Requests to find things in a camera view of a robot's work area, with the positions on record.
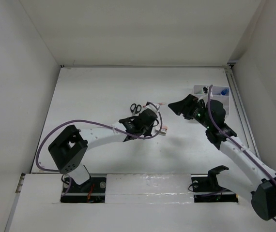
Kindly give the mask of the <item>black handled scissors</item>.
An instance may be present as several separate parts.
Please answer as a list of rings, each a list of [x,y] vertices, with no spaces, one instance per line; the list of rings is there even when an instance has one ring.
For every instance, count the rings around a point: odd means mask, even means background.
[[[138,114],[142,110],[142,106],[140,104],[133,103],[130,106],[130,111],[132,113],[132,116]]]

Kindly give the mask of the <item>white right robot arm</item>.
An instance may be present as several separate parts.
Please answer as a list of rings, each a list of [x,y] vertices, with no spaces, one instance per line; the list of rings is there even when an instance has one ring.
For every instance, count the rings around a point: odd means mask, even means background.
[[[276,171],[245,147],[236,132],[225,123],[223,103],[211,99],[204,102],[189,94],[181,101],[168,104],[168,107],[176,115],[193,119],[205,127],[209,142],[228,156],[249,179],[248,183],[237,180],[232,170],[221,165],[208,171],[208,187],[212,190],[229,189],[247,199],[261,219],[275,219]]]

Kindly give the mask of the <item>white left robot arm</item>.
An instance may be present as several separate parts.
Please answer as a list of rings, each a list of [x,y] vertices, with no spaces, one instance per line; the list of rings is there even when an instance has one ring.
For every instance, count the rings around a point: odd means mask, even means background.
[[[79,191],[87,191],[91,187],[92,177],[82,164],[85,153],[110,143],[150,138],[158,119],[157,112],[147,107],[138,116],[94,129],[79,130],[75,125],[67,126],[48,146],[48,151],[59,172],[68,175]]]

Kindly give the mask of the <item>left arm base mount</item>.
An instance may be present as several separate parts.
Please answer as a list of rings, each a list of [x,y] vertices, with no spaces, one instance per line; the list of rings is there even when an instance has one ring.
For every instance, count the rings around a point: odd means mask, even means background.
[[[81,186],[67,175],[63,175],[61,181],[61,203],[105,203],[106,175],[93,175],[86,184]]]

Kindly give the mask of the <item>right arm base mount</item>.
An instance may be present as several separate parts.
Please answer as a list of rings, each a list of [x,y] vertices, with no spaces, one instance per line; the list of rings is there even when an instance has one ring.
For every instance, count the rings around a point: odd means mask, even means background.
[[[207,174],[192,174],[188,190],[194,194],[194,203],[238,203],[235,193],[218,184],[217,175],[229,170],[224,165],[217,166]]]

